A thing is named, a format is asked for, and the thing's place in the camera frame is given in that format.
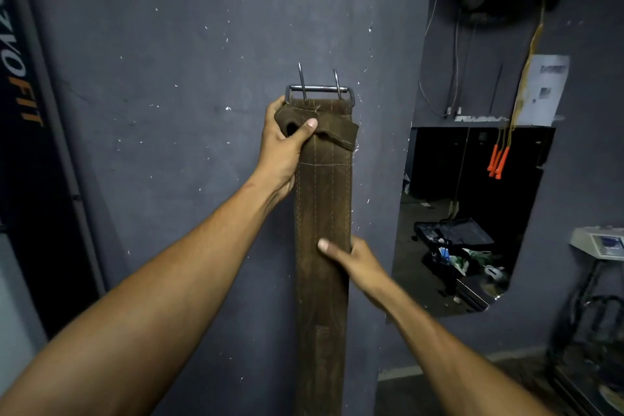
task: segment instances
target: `belt strap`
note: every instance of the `belt strap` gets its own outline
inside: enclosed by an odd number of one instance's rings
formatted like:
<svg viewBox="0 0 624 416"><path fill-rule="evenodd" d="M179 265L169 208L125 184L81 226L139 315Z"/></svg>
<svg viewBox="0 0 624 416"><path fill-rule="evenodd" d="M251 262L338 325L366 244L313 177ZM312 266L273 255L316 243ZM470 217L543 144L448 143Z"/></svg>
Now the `belt strap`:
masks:
<svg viewBox="0 0 624 416"><path fill-rule="evenodd" d="M275 119L285 135L290 124L318 119L301 149L296 172L296 299L298 371L295 416L339 416L345 371L349 280L316 246L325 237L351 247L352 151L358 126L351 102L291 99Z"/></svg>

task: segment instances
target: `gray wall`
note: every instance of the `gray wall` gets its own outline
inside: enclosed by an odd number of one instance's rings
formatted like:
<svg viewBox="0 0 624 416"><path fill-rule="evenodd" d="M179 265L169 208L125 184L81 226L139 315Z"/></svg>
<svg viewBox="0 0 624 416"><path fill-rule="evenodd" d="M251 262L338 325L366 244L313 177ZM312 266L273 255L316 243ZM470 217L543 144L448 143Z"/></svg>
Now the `gray wall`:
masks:
<svg viewBox="0 0 624 416"><path fill-rule="evenodd" d="M558 311L588 263L567 245L573 228L624 223L623 26L621 0L564 0L546 16L539 53L570 55L572 66L558 109L565 120L556 123L511 288L487 312L442 320L448 330L480 352L545 345ZM466 69L469 74L463 80L464 113L483 114L479 99L490 102L497 75L494 60L503 55L510 73L505 85L499 86L495 114L511 110L533 29L523 25L494 33L476 31ZM431 38L427 37L422 77L428 97L446 96L452 30L445 21L435 20ZM440 121L419 97L414 127L436 124ZM607 275L621 289L621 270L612 267ZM383 368L413 364L400 335L387 326Z"/></svg>
<svg viewBox="0 0 624 416"><path fill-rule="evenodd" d="M356 92L353 231L391 269L427 0L33 0L109 284L252 172L266 104L297 81ZM287 414L292 202L268 219L158 414ZM343 414L371 414L383 315L351 288Z"/></svg>
<svg viewBox="0 0 624 416"><path fill-rule="evenodd" d="M46 343L9 239L0 234L0 395Z"/></svg>

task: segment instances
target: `floor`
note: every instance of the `floor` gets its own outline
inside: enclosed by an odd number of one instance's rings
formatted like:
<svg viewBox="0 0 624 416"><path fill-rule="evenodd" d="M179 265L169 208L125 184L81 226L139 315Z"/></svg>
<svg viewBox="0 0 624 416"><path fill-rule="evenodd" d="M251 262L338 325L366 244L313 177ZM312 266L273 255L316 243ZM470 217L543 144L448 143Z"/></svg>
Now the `floor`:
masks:
<svg viewBox="0 0 624 416"><path fill-rule="evenodd" d="M392 277L418 304L436 317L472 312L463 302L454 302L453 296L443 297L440 294L444 289L442 280L421 261L427 253L426 245L412 239L414 222L437 222L447 218L449 202L448 199L440 199L425 203L430 205L426 207L423 201L403 193L394 248Z"/></svg>
<svg viewBox="0 0 624 416"><path fill-rule="evenodd" d="M576 416L544 376L541 356L509 359L497 366L530 391L558 416ZM423 375L378 383L375 416L442 416L446 413Z"/></svg>

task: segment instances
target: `metal hook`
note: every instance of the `metal hook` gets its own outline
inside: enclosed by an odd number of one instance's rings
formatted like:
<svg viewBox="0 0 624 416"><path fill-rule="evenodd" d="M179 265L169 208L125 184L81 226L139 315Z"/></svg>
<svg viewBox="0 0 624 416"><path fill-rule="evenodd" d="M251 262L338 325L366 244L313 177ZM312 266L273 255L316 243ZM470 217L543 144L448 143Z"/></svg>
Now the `metal hook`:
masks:
<svg viewBox="0 0 624 416"><path fill-rule="evenodd" d="M303 70L301 69L301 63L297 63L299 66L299 79L301 80L301 92L303 92L303 101L308 103L308 95L306 94L306 84L303 82Z"/></svg>
<svg viewBox="0 0 624 416"><path fill-rule="evenodd" d="M336 78L336 90L338 90L338 99L343 100L343 95L340 92L340 83L338 82L338 72L334 70L334 77Z"/></svg>

